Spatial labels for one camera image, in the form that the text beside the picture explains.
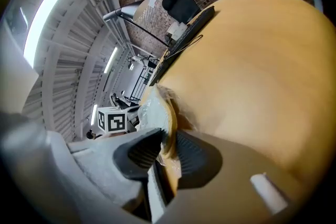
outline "black office chair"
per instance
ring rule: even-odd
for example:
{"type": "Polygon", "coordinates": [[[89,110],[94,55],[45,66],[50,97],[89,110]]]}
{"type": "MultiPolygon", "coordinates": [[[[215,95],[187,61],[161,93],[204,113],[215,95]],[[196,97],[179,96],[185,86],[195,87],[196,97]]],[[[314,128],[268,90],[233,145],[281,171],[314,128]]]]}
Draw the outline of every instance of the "black office chair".
{"type": "Polygon", "coordinates": [[[194,0],[163,0],[162,7],[179,23],[185,24],[201,11],[194,0]]]}

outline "lamp arm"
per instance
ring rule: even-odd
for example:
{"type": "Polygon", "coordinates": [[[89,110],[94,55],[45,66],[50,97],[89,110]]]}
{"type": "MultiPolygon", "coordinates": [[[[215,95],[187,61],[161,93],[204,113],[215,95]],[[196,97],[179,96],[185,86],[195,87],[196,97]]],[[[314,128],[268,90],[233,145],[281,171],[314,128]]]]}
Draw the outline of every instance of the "lamp arm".
{"type": "Polygon", "coordinates": [[[159,42],[161,42],[163,45],[165,45],[166,47],[169,47],[169,45],[167,45],[165,42],[163,42],[161,39],[159,39],[158,37],[155,37],[152,33],[148,32],[146,29],[142,28],[140,25],[137,25],[135,22],[127,19],[126,17],[123,17],[122,15],[118,15],[118,17],[124,19],[125,21],[128,21],[129,23],[139,27],[141,30],[145,31],[147,34],[149,34],[150,36],[152,36],[153,38],[155,38],[156,40],[158,40],[159,42]]]}
{"type": "Polygon", "coordinates": [[[110,19],[119,16],[120,14],[121,14],[121,8],[118,8],[118,9],[116,9],[116,10],[110,12],[110,13],[105,14],[105,15],[103,16],[103,20],[104,20],[105,22],[107,22],[107,21],[109,21],[110,19]]]}

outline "transparent plastic wrap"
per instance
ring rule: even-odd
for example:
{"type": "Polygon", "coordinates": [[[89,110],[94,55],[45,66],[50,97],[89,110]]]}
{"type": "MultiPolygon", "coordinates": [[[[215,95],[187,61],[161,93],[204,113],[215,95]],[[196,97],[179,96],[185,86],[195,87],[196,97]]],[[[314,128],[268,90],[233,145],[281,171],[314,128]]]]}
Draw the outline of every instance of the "transparent plastic wrap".
{"type": "Polygon", "coordinates": [[[150,109],[153,102],[157,102],[157,99],[152,95],[156,88],[162,97],[163,100],[169,100],[173,106],[174,112],[177,116],[178,128],[179,129],[187,129],[187,130],[198,130],[198,124],[194,117],[194,114],[183,100],[175,94],[175,92],[171,89],[168,89],[164,86],[155,84],[152,87],[149,87],[150,93],[148,94],[148,98],[145,103],[139,108],[138,115],[140,120],[139,130],[144,128],[148,128],[148,120],[147,120],[147,111],[150,109]]]}
{"type": "Polygon", "coordinates": [[[163,166],[169,163],[170,168],[179,178],[181,168],[175,153],[176,130],[178,127],[197,131],[197,121],[193,113],[174,91],[156,84],[148,88],[145,102],[138,110],[138,116],[139,130],[159,127],[164,132],[157,160],[163,166]]]}

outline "white cube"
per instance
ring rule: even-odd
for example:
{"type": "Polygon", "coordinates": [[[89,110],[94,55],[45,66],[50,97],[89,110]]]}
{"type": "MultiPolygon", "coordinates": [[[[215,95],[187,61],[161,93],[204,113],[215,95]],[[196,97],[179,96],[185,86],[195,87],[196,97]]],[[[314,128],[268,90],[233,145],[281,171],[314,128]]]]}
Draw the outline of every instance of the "white cube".
{"type": "Polygon", "coordinates": [[[106,134],[127,131],[127,111],[114,107],[98,108],[98,127],[106,134]]]}

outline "plastic bag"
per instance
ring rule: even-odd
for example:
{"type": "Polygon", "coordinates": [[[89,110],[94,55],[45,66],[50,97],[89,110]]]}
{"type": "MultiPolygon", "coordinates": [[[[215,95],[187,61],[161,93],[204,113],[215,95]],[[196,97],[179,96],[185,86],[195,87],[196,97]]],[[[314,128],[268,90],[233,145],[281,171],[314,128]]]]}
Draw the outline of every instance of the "plastic bag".
{"type": "MultiPolygon", "coordinates": [[[[174,91],[157,84],[149,89],[150,92],[145,103],[138,110],[140,121],[139,130],[159,127],[164,132],[163,141],[161,143],[162,150],[157,160],[161,165],[165,166],[162,151],[166,146],[166,142],[168,142],[170,127],[169,120],[166,118],[165,108],[162,105],[162,99],[173,108],[176,114],[176,128],[197,131],[197,121],[188,106],[174,91]]],[[[174,167],[172,168],[176,171],[176,175],[180,177],[181,168],[178,157],[174,156],[170,163],[173,164],[174,167]]]]}

